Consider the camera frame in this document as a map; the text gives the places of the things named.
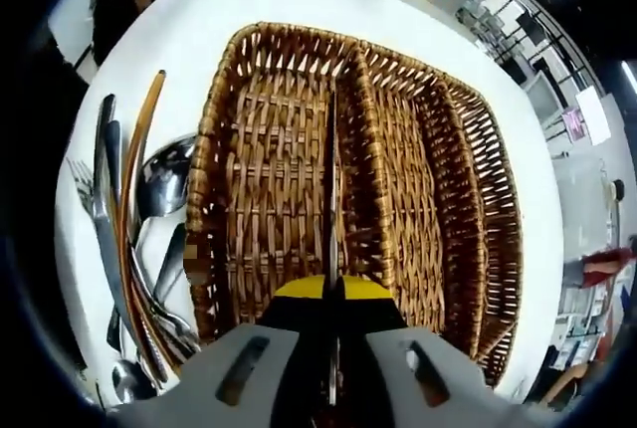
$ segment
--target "table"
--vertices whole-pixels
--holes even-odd
[[[167,79],[145,157],[169,140],[195,131],[226,43],[237,30],[258,21],[314,26],[392,48],[466,82],[490,103],[513,167],[525,264],[517,335],[496,391],[524,399],[550,340],[561,284],[562,225],[548,149],[525,93],[470,42],[425,13],[398,0],[157,0],[100,68],[78,113],[67,157],[92,164],[98,109],[109,93],[116,95],[114,117],[130,138],[160,69]],[[146,268],[158,270],[172,227],[183,217],[181,212],[150,221],[141,248]],[[117,403],[110,382],[117,355],[105,340],[112,299],[97,238],[66,165],[58,180],[55,242],[59,277],[80,350],[101,385],[105,403]],[[185,279],[167,304],[194,326]],[[125,345],[126,353],[133,354],[130,343]]]

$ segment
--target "butter knife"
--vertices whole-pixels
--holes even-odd
[[[119,257],[117,255],[117,242],[115,239],[113,219],[111,218],[110,202],[114,197],[110,189],[110,180],[106,167],[105,132],[106,125],[112,119],[114,113],[115,97],[108,95],[100,108],[98,126],[96,129],[96,148],[94,154],[93,176],[93,222],[98,234],[102,263],[108,282],[110,294],[117,307],[126,329],[132,332],[132,323],[126,310],[126,302],[123,297],[123,287],[119,276]]]
[[[119,121],[111,121],[106,125],[104,138],[108,177],[109,179],[112,178],[110,182],[113,192],[112,196],[115,201],[115,207],[119,207],[119,197],[121,194],[121,162],[123,161],[123,140]],[[106,331],[106,343],[115,351],[121,353],[121,338],[119,332],[119,312],[117,308],[113,307]]]

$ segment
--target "basket compartment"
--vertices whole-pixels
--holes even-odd
[[[489,253],[485,318],[490,330],[481,336],[480,352],[484,356],[480,363],[487,383],[495,386],[509,360],[522,297],[523,235],[518,196],[505,145],[489,105],[464,83],[447,75],[444,80],[467,134],[484,205]]]
[[[407,322],[474,357],[486,278],[477,181],[460,121],[434,69],[361,44],[378,112],[393,234],[395,297]]]
[[[366,196],[356,202],[363,215],[337,214],[341,260],[384,283],[393,279],[390,248],[377,229],[385,210],[368,124],[373,108],[361,106],[365,98],[352,86],[355,47],[329,32],[268,24],[229,43],[190,172],[184,267],[202,340],[254,322],[285,282],[322,272],[324,140],[334,92],[348,108],[338,119],[338,133],[347,134],[339,140],[340,197]]]

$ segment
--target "wooden handle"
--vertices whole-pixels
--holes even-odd
[[[163,338],[158,334],[153,320],[149,314],[149,308],[147,302],[143,297],[139,296],[138,284],[134,275],[131,273],[130,260],[128,259],[128,250],[126,245],[127,227],[128,227],[128,204],[130,201],[130,186],[132,184],[132,175],[134,172],[135,162],[137,161],[137,154],[139,147],[146,140],[148,135],[148,129],[150,128],[150,122],[157,106],[159,94],[163,87],[166,74],[164,71],[160,71],[154,78],[146,99],[143,102],[139,116],[137,117],[137,123],[132,135],[128,154],[126,155],[126,165],[123,174],[122,190],[121,190],[121,203],[119,204],[119,214],[117,217],[117,249],[119,250],[120,274],[123,281],[124,298],[126,301],[126,309],[130,314],[130,320],[134,333],[132,335],[140,341],[140,351],[143,358],[148,363],[148,367],[152,372],[155,379],[162,382],[166,381],[164,371],[157,366],[155,359],[152,355],[152,349],[149,345],[149,341],[146,339],[143,325],[148,328],[151,338],[159,348],[161,355],[166,359],[170,367],[179,373],[179,362],[176,360],[174,354],[167,347]]]

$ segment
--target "knife handle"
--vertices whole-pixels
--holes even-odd
[[[119,313],[115,307],[110,313],[110,321],[108,321],[108,329],[106,330],[106,343],[115,351],[121,353],[121,335],[119,333]]]

